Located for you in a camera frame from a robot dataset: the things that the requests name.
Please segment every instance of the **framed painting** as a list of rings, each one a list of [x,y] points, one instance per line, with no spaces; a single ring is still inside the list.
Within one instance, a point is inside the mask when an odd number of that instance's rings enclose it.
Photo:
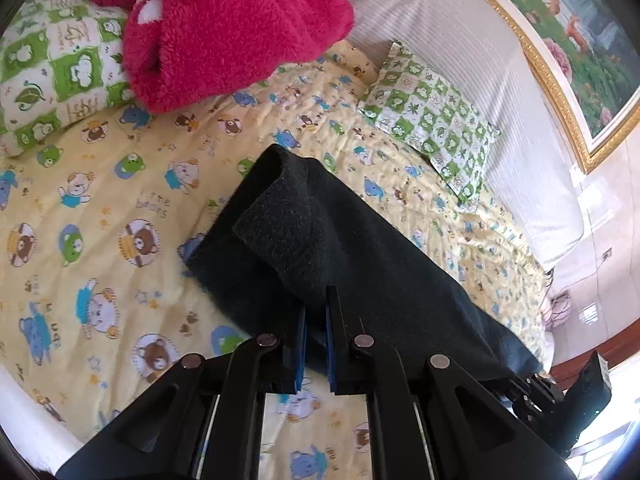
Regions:
[[[640,56],[604,0],[486,0],[517,35],[584,173],[640,121]]]

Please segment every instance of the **white ribbed fabric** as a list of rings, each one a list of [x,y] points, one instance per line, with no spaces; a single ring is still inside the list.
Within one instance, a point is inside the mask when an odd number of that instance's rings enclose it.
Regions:
[[[350,0],[348,38],[378,66],[391,38],[455,83],[502,130],[486,182],[551,269],[580,241],[582,214],[558,133],[516,36],[484,0]]]

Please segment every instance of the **pink flower in painting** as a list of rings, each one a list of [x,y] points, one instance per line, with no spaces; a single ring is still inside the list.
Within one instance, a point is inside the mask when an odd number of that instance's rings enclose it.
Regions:
[[[545,42],[549,52],[551,52],[551,55],[558,62],[558,65],[560,65],[560,70],[562,70],[564,77],[569,84],[571,84],[571,81],[574,79],[574,71],[571,70],[571,63],[569,63],[569,57],[566,52],[551,38],[545,38],[542,41]]]
[[[602,121],[602,126],[607,126],[607,124],[609,124],[612,119],[613,116],[611,115],[611,110],[609,110],[607,107],[604,107],[600,112],[600,120]]]

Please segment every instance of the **star print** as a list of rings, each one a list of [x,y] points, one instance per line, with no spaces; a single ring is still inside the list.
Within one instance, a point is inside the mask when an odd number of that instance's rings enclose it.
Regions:
[[[86,361],[89,364],[89,368],[91,368],[92,371],[100,372],[100,370],[102,370],[102,367],[100,366],[100,359],[98,359],[96,356],[92,355]]]
[[[137,291],[136,293],[136,301],[142,305],[146,303],[146,292],[143,292],[142,290]]]

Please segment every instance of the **green and white pillow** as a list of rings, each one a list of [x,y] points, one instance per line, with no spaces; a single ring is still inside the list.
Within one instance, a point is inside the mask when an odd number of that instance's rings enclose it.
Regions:
[[[0,153],[133,99],[122,69],[127,13],[88,0],[26,0],[0,40]]]
[[[500,136],[473,104],[400,41],[358,109],[379,129],[428,156],[471,212],[491,145]]]

